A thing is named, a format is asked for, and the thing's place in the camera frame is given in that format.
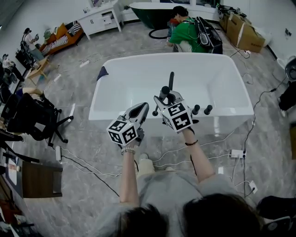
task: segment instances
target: orange sofa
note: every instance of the orange sofa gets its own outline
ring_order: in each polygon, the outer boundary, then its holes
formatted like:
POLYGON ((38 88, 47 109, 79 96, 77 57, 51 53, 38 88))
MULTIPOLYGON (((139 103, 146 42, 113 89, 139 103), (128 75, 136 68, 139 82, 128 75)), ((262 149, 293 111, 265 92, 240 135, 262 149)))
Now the orange sofa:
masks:
POLYGON ((83 34, 82 27, 76 23, 69 30, 65 27, 64 23, 58 28, 57 33, 52 33, 47 40, 47 44, 40 47, 43 56, 51 55, 60 51, 70 45, 77 44, 83 34))

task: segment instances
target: person in green shirt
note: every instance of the person in green shirt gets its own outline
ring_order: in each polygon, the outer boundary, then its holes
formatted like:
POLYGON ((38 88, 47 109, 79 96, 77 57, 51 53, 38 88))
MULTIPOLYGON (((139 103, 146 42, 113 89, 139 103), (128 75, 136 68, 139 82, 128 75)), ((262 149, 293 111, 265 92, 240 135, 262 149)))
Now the person in green shirt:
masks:
POLYGON ((173 8, 175 19, 180 23, 172 32, 170 40, 167 42, 168 46, 176 44, 179 52, 194 52, 194 53, 207 53, 197 38, 194 24, 189 24, 194 20, 188 16, 188 11, 182 6, 175 6, 173 8))

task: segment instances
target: white bathtub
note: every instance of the white bathtub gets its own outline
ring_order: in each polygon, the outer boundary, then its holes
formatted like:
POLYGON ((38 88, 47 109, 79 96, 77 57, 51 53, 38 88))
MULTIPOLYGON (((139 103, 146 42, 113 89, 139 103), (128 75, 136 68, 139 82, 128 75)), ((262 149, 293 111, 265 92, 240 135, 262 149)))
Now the white bathtub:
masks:
POLYGON ((193 126, 198 134, 227 134, 253 117, 254 111, 244 82, 233 60, 225 55, 200 53, 164 53, 117 58, 104 64, 109 75, 97 83, 89 120, 100 131, 129 107, 149 103, 150 110, 142 128, 146 136, 170 136, 175 133, 162 124, 152 111, 170 73, 175 73, 173 90, 178 91, 192 109, 201 109, 193 126), (204 114, 212 105, 210 115, 204 114))

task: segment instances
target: ceiling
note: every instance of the ceiling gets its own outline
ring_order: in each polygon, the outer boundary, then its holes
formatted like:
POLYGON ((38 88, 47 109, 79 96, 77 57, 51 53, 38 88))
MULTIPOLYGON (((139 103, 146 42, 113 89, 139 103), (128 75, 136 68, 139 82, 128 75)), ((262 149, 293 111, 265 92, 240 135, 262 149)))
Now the ceiling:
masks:
POLYGON ((15 12, 25 0, 0 0, 0 25, 7 26, 15 12))

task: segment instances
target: gray t-shirt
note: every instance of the gray t-shirt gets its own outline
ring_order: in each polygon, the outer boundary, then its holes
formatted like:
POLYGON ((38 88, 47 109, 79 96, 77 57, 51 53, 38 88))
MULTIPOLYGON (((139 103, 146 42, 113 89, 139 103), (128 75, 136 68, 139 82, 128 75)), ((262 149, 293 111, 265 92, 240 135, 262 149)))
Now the gray t-shirt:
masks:
MULTIPOLYGON (((237 194, 230 178, 225 175, 214 175, 200 183, 197 177, 181 171, 162 171, 143 175, 137 180, 140 206, 154 205, 158 211, 168 216, 168 236, 182 236, 180 222, 184 204, 204 196, 222 193, 237 194)), ((105 237, 118 229, 119 214, 132 209, 127 204, 112 204, 106 207, 91 231, 90 237, 105 237)))

